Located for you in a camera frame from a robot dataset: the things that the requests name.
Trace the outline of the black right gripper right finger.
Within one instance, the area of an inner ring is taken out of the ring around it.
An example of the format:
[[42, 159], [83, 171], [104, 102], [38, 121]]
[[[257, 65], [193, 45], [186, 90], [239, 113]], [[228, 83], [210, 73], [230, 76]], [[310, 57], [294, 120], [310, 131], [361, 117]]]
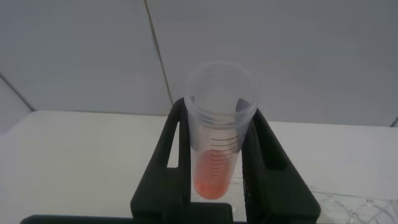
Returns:
[[257, 110], [242, 146], [248, 223], [315, 224], [320, 206]]

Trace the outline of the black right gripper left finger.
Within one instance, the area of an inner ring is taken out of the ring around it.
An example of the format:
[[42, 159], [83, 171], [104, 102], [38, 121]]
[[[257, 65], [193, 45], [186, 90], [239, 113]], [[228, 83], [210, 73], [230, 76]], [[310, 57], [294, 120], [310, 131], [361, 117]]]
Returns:
[[[176, 129], [178, 166], [168, 167]], [[165, 122], [153, 155], [130, 202], [134, 223], [161, 223], [171, 205], [190, 203], [190, 134], [184, 99], [177, 100]]]

